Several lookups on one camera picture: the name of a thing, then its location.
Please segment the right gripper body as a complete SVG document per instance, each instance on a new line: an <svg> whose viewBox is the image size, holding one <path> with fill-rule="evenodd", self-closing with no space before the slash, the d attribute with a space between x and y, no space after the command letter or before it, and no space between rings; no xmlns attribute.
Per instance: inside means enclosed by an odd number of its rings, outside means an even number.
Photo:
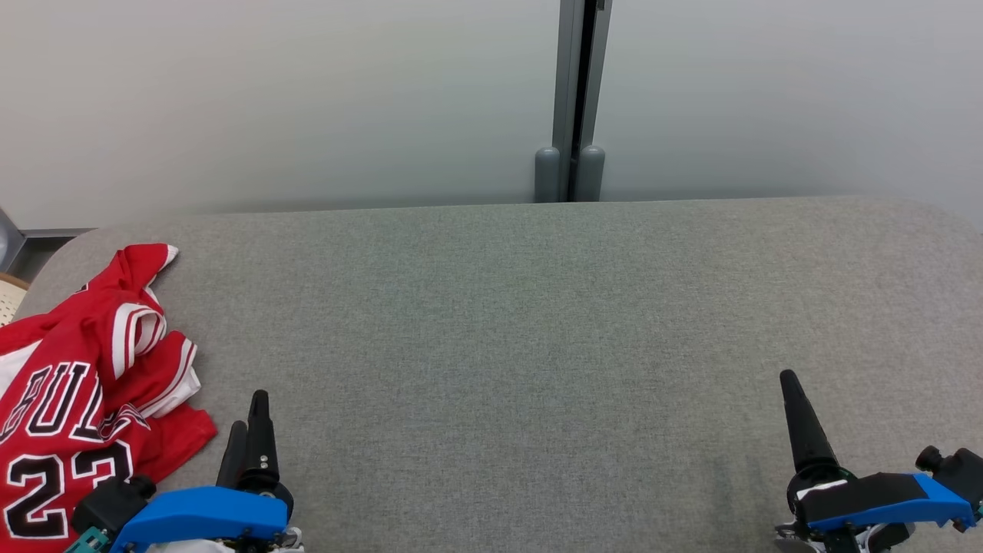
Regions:
<svg viewBox="0 0 983 553"><path fill-rule="evenodd" d="M807 468L789 481L786 500L793 521L776 526L779 552L891 552L914 535L913 524L877 524L856 526L846 522L839 531L811 531L798 502L810 490L853 483L859 478L844 468Z"/></svg>

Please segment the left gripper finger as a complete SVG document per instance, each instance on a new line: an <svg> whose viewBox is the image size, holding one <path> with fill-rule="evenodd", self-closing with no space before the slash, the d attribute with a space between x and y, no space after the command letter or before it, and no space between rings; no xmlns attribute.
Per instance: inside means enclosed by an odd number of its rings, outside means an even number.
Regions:
<svg viewBox="0 0 983 553"><path fill-rule="evenodd" d="M236 488L248 448L248 424L235 421L231 425L226 448L217 473L217 486Z"/></svg>
<svg viewBox="0 0 983 553"><path fill-rule="evenodd" d="M280 462L267 391L257 389L253 393L246 424L248 434L243 457L242 487L253 492L274 492L280 486Z"/></svg>

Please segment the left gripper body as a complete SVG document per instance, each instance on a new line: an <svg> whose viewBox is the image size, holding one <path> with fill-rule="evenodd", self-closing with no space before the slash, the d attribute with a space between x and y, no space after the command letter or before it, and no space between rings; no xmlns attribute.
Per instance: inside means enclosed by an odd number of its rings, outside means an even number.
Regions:
<svg viewBox="0 0 983 553"><path fill-rule="evenodd" d="M298 526L290 524L294 500L280 481L240 481L239 492L263 498L261 510L250 515L250 523L232 539L234 552L303 552L304 538Z"/></svg>

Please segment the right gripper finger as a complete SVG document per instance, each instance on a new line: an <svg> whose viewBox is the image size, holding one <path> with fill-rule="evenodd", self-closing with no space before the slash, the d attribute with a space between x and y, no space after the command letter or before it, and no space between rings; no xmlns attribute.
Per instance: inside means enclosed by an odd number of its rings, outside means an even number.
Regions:
<svg viewBox="0 0 983 553"><path fill-rule="evenodd" d="M783 370L779 380L796 477L803 481L840 479L838 459L796 372Z"/></svg>

